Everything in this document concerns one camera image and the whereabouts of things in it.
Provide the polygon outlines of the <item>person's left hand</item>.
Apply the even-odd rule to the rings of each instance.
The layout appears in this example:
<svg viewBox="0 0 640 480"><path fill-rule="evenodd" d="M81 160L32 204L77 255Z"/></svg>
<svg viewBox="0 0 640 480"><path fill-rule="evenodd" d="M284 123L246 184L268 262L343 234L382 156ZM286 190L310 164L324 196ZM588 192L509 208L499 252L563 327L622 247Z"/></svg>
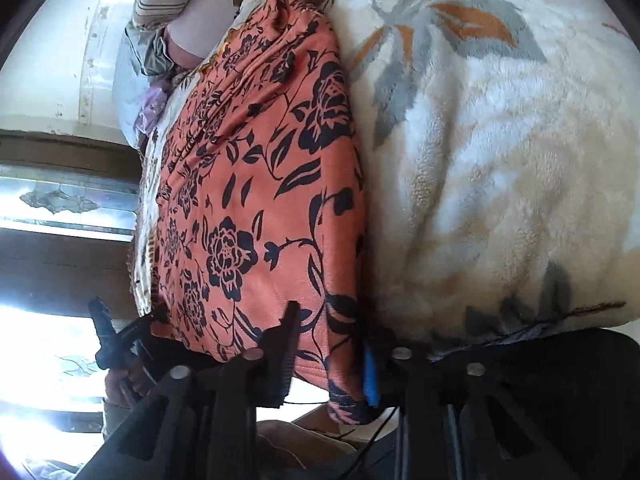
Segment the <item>person's left hand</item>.
<svg viewBox="0 0 640 480"><path fill-rule="evenodd" d="M119 408L133 408L155 386L139 358L125 368L111 368L104 380L104 401Z"/></svg>

